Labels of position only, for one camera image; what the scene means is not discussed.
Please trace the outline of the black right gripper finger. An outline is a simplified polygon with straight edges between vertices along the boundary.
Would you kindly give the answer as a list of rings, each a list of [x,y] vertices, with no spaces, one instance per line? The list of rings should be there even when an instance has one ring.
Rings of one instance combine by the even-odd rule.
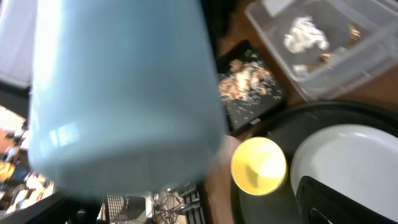
[[[310,176],[300,179],[296,199],[300,217],[306,224],[397,224]]]

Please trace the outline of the grey round plate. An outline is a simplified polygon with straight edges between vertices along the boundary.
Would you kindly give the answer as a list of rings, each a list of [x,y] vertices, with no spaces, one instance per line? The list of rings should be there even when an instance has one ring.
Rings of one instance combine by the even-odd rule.
[[[292,160],[294,192],[304,176],[397,220],[397,137],[385,131],[340,124],[313,133],[299,145]]]

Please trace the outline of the yellow bowl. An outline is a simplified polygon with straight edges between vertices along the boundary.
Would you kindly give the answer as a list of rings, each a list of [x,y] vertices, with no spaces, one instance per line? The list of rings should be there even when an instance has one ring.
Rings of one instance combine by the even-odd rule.
[[[254,137],[243,141],[231,159],[231,175],[243,192],[269,195],[285,182],[288,165],[282,149],[272,140]]]

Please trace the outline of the nuts and rice food waste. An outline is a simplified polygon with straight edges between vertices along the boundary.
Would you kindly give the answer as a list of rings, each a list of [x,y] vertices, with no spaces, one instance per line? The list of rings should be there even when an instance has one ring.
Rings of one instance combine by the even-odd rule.
[[[226,73],[219,74],[218,91],[223,101],[252,101],[254,95],[267,95],[275,80],[261,60],[243,62],[239,59],[229,63]]]

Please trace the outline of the white tissue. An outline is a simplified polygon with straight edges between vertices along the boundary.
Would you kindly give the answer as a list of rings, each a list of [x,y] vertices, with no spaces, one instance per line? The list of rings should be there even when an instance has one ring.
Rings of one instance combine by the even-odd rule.
[[[294,19],[289,32],[284,35],[283,45],[293,54],[305,52],[315,45],[322,50],[330,46],[325,33],[316,28],[311,16]]]

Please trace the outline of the gold snack wrapper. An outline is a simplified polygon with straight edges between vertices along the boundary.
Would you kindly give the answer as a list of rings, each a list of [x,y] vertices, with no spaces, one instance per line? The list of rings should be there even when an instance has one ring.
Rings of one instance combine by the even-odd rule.
[[[357,29],[355,24],[348,24],[349,29],[349,41],[342,46],[339,46],[332,52],[320,54],[319,56],[319,64],[322,65],[324,63],[331,63],[336,60],[338,57],[342,56],[349,49],[352,49],[361,39],[361,32]]]

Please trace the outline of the blue cup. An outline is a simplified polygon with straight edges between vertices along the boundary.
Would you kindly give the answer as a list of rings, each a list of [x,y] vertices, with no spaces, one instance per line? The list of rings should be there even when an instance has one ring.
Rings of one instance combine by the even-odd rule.
[[[200,178],[226,123],[199,1],[39,1],[33,170],[72,195]]]

